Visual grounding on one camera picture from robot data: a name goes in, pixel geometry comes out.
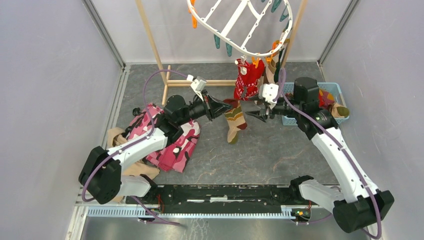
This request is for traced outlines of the white oval clip hanger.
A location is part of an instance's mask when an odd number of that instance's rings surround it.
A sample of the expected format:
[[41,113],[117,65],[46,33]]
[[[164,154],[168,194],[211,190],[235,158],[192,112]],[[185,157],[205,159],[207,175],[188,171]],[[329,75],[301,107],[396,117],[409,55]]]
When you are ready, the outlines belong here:
[[192,26],[212,33],[227,55],[266,58],[288,44],[294,19],[287,0],[188,0]]

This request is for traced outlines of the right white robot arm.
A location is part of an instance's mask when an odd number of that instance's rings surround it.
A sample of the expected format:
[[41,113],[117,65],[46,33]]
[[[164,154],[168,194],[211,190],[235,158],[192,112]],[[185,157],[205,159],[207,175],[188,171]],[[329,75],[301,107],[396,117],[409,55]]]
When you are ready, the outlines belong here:
[[379,239],[382,220],[394,203],[392,193],[380,190],[362,170],[337,121],[320,107],[320,88],[315,79],[296,79],[291,98],[282,93],[283,88],[282,80],[263,84],[251,99],[263,102],[264,108],[250,115],[263,122],[276,115],[295,118],[298,128],[323,155],[339,183],[339,189],[333,189],[309,175],[300,176],[290,182],[289,199],[295,204],[318,204],[332,214],[346,233],[376,225],[374,238]]

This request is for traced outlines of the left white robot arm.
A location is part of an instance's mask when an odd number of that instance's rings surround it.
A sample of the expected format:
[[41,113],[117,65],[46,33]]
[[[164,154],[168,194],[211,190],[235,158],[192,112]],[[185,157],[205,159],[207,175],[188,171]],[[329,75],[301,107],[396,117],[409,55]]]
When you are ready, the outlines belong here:
[[230,110],[232,105],[207,94],[196,96],[187,104],[180,95],[171,96],[163,112],[152,121],[150,131],[120,146],[91,150],[78,177],[83,186],[84,202],[97,201],[103,205],[115,197],[139,197],[145,204],[153,203],[157,190],[153,181],[141,174],[123,175],[122,172],[147,155],[160,151],[178,140],[182,125],[206,116],[210,121]]

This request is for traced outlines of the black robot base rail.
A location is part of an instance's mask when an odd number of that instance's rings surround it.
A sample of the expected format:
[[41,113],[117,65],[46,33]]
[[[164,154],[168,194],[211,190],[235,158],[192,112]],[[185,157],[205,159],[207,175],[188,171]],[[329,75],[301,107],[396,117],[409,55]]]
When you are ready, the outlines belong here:
[[296,197],[287,185],[165,184],[139,199],[163,214],[277,214],[282,207],[308,209],[317,204]]

